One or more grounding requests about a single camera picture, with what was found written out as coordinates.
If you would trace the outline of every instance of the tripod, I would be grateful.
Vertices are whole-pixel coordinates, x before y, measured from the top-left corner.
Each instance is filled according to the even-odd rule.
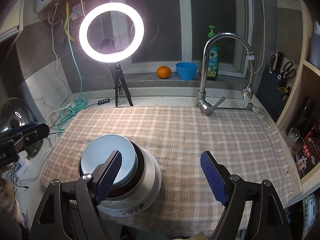
[[[128,102],[130,106],[133,106],[131,95],[127,86],[127,83],[125,82],[123,71],[120,64],[116,64],[116,76],[115,76],[115,83],[116,83],[116,106],[118,106],[118,90],[119,90],[119,79],[121,81],[121,84],[123,86],[125,95],[127,96]]]

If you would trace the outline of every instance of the knife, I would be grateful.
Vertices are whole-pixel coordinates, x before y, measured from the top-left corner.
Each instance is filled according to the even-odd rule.
[[[272,55],[270,62],[269,62],[269,73],[272,74],[272,69],[273,69],[273,65],[275,64],[276,61],[276,55]]]
[[[277,57],[277,62],[276,62],[276,68],[275,68],[275,72],[277,74],[280,74],[280,72],[281,72],[283,58],[284,58],[284,54],[282,52],[279,52],[278,57]]]

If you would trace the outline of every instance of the dark brown bowl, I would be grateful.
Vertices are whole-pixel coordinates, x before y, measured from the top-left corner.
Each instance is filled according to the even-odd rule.
[[[137,170],[134,173],[134,176],[126,184],[124,184],[118,188],[111,188],[109,195],[108,195],[108,199],[109,198],[117,198],[117,197],[120,197],[122,195],[129,193],[138,184],[140,184],[141,180],[143,179],[143,174],[146,170],[146,160],[144,158],[142,151],[140,150],[140,147],[136,143],[134,143],[133,141],[130,140],[130,142],[132,143],[134,150],[136,152],[136,155],[137,155],[137,163],[138,163]],[[78,164],[78,175],[79,175],[79,177],[83,175],[83,172],[81,170],[81,158],[80,158],[79,164]]]

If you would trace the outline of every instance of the wall socket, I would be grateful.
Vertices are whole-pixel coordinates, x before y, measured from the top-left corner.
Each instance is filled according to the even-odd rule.
[[[81,5],[79,3],[76,6],[73,6],[73,8],[72,8],[71,20],[74,21],[74,20],[80,18],[81,16],[82,16],[82,11],[81,11]]]

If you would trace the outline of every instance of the stack of dishes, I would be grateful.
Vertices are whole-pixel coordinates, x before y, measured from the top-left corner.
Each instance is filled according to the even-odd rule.
[[[153,155],[134,141],[116,134],[93,140],[79,161],[79,176],[92,173],[113,150],[122,155],[122,165],[108,198],[98,208],[111,216],[128,217],[148,208],[161,187],[161,170]]]

